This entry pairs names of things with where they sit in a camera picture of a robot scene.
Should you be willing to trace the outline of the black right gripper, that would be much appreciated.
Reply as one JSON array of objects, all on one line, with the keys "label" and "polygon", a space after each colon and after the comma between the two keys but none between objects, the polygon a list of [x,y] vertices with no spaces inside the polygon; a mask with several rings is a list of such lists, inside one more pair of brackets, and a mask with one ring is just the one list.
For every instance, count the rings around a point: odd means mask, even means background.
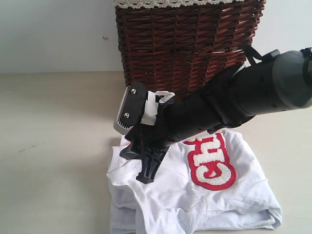
[{"label": "black right gripper", "polygon": [[130,145],[121,151],[120,156],[127,160],[141,159],[142,169],[136,176],[137,181],[154,182],[169,147],[185,139],[184,113],[183,102],[162,104],[153,126],[140,123],[125,136]]}]

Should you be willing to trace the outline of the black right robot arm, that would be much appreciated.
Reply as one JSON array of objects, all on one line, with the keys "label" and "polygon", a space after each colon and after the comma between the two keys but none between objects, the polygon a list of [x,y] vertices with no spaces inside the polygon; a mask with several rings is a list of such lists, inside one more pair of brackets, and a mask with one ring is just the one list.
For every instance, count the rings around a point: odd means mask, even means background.
[{"label": "black right robot arm", "polygon": [[189,96],[161,103],[141,82],[126,88],[115,129],[130,142],[120,152],[139,159],[137,180],[153,182],[169,149],[203,131],[236,128],[256,115],[308,108],[312,104],[312,50],[260,55],[244,47],[250,66],[233,65]]}]

